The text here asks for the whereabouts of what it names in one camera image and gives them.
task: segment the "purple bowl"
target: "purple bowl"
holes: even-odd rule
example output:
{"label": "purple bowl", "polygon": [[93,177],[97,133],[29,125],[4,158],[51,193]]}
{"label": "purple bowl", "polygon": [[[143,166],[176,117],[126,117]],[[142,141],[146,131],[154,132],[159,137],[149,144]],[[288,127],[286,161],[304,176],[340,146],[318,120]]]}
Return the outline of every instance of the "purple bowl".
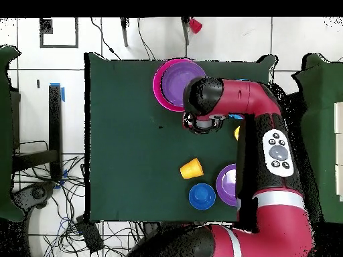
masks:
{"label": "purple bowl", "polygon": [[230,205],[237,206],[236,201],[236,165],[228,165],[219,173],[216,189],[221,200]]}
{"label": "purple bowl", "polygon": [[184,105],[184,89],[196,77],[205,77],[205,72],[192,61],[171,65],[161,79],[162,94],[174,106]]}

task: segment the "pink bowl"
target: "pink bowl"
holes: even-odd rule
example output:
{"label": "pink bowl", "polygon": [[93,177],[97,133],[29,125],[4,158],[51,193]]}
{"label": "pink bowl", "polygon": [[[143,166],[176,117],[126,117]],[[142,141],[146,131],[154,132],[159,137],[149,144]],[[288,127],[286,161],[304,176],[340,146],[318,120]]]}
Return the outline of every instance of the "pink bowl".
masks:
{"label": "pink bowl", "polygon": [[162,94],[162,85],[161,85],[161,79],[164,74],[164,72],[171,66],[179,62],[187,62],[191,61],[190,59],[186,58],[176,58],[171,59],[163,63],[161,67],[158,68],[158,70],[155,73],[155,76],[153,77],[153,93],[155,94],[156,100],[166,109],[175,111],[175,112],[183,112],[184,108],[182,106],[174,106],[170,102],[168,102],[165,97]]}

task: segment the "dark green tablecloth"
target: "dark green tablecloth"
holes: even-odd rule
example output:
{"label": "dark green tablecloth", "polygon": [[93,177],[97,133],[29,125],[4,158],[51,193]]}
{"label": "dark green tablecloth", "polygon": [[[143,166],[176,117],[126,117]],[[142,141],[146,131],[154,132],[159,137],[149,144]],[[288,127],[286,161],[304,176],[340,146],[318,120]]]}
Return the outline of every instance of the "dark green tablecloth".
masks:
{"label": "dark green tablecloth", "polygon": [[[217,133],[192,134],[182,127],[182,113],[166,110],[153,95],[153,76],[162,61],[88,56],[90,218],[235,221],[236,208],[218,196],[209,210],[199,211],[190,205],[188,192],[201,182],[215,189],[220,170],[235,163],[233,133],[239,120],[225,121]],[[208,76],[268,83],[275,56],[258,62],[197,63]],[[185,180],[180,167],[194,157],[202,164],[204,176]]]}

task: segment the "yellow cup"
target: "yellow cup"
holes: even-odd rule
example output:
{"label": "yellow cup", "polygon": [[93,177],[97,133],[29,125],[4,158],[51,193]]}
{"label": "yellow cup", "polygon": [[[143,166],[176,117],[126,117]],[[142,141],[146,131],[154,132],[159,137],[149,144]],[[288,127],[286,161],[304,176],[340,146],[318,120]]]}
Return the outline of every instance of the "yellow cup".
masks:
{"label": "yellow cup", "polygon": [[197,158],[192,159],[189,163],[186,163],[180,168],[181,175],[184,179],[192,177],[200,177],[204,175],[201,164]]}
{"label": "yellow cup", "polygon": [[238,140],[238,134],[239,134],[239,126],[234,131],[234,136],[236,137],[236,140]]}

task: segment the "blue tape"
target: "blue tape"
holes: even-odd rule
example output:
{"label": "blue tape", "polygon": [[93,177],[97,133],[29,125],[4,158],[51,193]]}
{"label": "blue tape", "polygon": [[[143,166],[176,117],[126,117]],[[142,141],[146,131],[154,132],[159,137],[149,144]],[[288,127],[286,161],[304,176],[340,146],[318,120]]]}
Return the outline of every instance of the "blue tape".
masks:
{"label": "blue tape", "polygon": [[[67,169],[65,169],[65,170],[63,171],[63,175],[62,175],[62,176],[65,177],[65,178],[68,177],[68,170],[67,170]],[[64,183],[65,183],[65,180],[60,180],[60,182],[58,183],[57,186],[55,186],[54,189],[60,189],[60,188],[61,188],[61,185],[63,185]]]}
{"label": "blue tape", "polygon": [[66,97],[64,96],[64,87],[61,88],[61,99],[62,99],[62,102],[66,101]]}
{"label": "blue tape", "polygon": [[[50,83],[50,86],[61,86],[61,83]],[[64,94],[64,87],[61,88],[61,99],[62,99],[62,102],[66,101],[66,96]]]}
{"label": "blue tape", "polygon": [[229,117],[235,118],[235,119],[243,119],[241,115],[238,114],[229,114]]}

